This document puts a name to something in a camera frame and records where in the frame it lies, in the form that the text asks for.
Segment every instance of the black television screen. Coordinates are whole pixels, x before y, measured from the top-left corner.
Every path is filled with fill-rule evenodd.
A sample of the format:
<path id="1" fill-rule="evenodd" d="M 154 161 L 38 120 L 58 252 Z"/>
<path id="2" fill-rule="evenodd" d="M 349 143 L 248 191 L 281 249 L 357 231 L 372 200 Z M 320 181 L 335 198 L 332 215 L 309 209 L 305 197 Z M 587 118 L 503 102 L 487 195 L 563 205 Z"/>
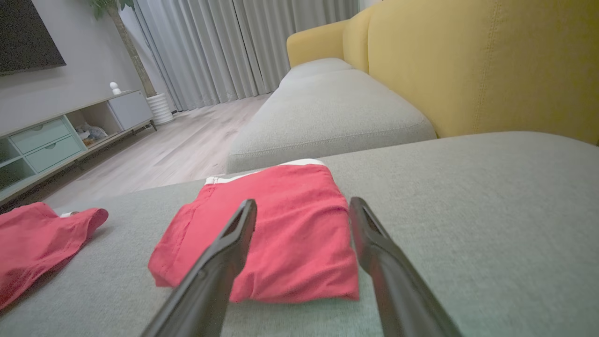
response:
<path id="1" fill-rule="evenodd" d="M 0 75 L 61 65 L 65 60 L 31 0 L 0 0 Z"/>

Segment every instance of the tv stand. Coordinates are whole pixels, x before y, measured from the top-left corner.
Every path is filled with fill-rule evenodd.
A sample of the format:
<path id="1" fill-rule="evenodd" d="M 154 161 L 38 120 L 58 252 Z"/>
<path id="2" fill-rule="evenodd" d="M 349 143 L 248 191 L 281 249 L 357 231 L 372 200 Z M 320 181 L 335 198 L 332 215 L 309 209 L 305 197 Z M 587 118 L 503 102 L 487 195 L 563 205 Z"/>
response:
<path id="1" fill-rule="evenodd" d="M 0 134 L 0 205 L 106 145 L 152 125 L 141 91 L 126 91 Z M 75 127 L 87 122 L 108 137 L 85 145 Z"/>

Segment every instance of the gray sofa cushion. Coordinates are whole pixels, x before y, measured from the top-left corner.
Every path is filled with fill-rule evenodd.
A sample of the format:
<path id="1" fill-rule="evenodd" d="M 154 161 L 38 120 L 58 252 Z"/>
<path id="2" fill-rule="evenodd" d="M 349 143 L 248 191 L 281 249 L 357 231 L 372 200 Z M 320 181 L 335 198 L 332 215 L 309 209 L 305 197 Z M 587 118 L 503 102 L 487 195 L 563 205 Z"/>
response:
<path id="1" fill-rule="evenodd" d="M 436 138 L 428 119 L 359 70 L 288 81 L 234 140 L 229 173 Z"/>
<path id="2" fill-rule="evenodd" d="M 322 158 L 366 199 L 465 336 L 592 336 L 599 330 L 599 148 L 539 133 L 455 137 Z M 202 182 L 61 211 L 110 217 L 44 287 L 0 317 L 0 336 L 136 336 L 168 290 L 147 259 Z M 229 306 L 223 336 L 378 336 L 360 302 Z"/>
<path id="3" fill-rule="evenodd" d="M 279 86 L 284 86 L 285 84 L 292 83 L 297 79 L 303 79 L 305 77 L 310 77 L 313 75 L 350 69 L 353 69 L 353 67 L 341 59 L 319 59 L 308 63 L 300 64 L 291 68 L 291 70 L 289 70 L 289 72 L 287 73 L 287 75 L 285 75 L 283 80 L 281 80 L 281 84 L 279 84 Z"/>

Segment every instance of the folded red cloth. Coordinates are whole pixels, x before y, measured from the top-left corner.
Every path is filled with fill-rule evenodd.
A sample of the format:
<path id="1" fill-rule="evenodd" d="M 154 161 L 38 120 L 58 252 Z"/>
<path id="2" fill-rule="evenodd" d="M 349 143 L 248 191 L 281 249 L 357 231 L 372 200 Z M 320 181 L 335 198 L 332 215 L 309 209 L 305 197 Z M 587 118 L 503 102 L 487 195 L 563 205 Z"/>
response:
<path id="1" fill-rule="evenodd" d="M 0 309 L 43 273 L 62 267 L 107 218 L 98 208 L 60 218 L 44 203 L 0 215 Z"/>
<path id="2" fill-rule="evenodd" d="M 176 287 L 240 203 L 255 199 L 255 231 L 230 301 L 359 299 L 347 201 L 321 164 L 280 165 L 238 179 L 212 178 L 183 206 L 150 257 L 159 287 Z"/>

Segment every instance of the drawer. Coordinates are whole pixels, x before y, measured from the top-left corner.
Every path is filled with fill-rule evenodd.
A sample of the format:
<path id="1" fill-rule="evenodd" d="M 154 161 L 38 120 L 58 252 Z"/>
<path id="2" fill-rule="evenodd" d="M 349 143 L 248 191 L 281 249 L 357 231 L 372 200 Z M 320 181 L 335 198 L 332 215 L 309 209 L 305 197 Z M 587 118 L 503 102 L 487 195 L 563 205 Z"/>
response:
<path id="1" fill-rule="evenodd" d="M 41 148 L 25 158 L 39 173 L 80 151 L 81 148 L 71 136 Z"/>
<path id="2" fill-rule="evenodd" d="M 14 144 L 21 150 L 21 153 L 26 154 L 29 151 L 35 150 L 40 146 L 46 145 L 69 134 L 69 129 L 62 122 L 62 119 L 38 125 L 35 128 L 22 131 L 10 136 Z"/>

